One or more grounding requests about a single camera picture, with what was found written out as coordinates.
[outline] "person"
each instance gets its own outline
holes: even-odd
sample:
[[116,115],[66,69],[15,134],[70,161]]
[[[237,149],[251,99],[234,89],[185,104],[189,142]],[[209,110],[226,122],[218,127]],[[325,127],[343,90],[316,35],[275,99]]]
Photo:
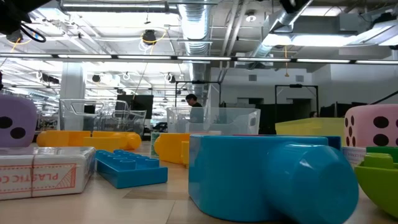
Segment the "person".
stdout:
[[316,111],[310,112],[310,118],[317,118],[317,117],[318,117],[318,113]]
[[188,105],[193,107],[189,114],[190,122],[191,123],[203,123],[203,108],[199,102],[197,102],[198,98],[194,94],[188,94],[185,97]]

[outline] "pink dice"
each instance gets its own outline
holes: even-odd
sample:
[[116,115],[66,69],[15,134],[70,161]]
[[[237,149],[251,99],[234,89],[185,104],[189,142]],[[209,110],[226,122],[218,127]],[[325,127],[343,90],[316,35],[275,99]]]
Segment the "pink dice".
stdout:
[[36,106],[22,97],[0,95],[0,147],[27,147],[36,128]]
[[398,146],[398,105],[356,106],[344,122],[347,146]]

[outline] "black frame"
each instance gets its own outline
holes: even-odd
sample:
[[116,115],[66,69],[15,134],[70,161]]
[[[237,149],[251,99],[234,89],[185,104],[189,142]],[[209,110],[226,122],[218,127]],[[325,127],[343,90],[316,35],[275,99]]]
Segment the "black frame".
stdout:
[[178,92],[178,84],[179,83],[192,83],[192,84],[212,84],[212,83],[217,83],[218,86],[220,87],[220,92],[219,92],[219,100],[221,103],[221,82],[208,82],[208,81],[175,81],[175,102],[174,106],[177,107],[177,92]]
[[277,96],[277,89],[278,87],[289,87],[289,88],[303,88],[303,87],[312,87],[315,88],[315,96],[317,98],[317,114],[319,116],[319,98],[318,98],[318,86],[317,85],[301,85],[301,84],[291,84],[291,85],[275,85],[275,123],[278,122],[277,117],[277,107],[278,107],[278,96]]

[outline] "purple dice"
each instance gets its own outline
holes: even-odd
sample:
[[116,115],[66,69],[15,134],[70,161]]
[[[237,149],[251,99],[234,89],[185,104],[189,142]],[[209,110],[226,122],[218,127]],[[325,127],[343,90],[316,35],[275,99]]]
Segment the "purple dice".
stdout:
[[27,147],[36,127],[36,106],[25,98],[0,95],[0,147]]

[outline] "cardboard box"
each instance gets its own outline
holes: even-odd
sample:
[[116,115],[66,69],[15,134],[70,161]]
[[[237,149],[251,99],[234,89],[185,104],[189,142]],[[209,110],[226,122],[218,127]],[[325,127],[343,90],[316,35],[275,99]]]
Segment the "cardboard box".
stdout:
[[0,200],[81,193],[94,166],[93,147],[0,148]]

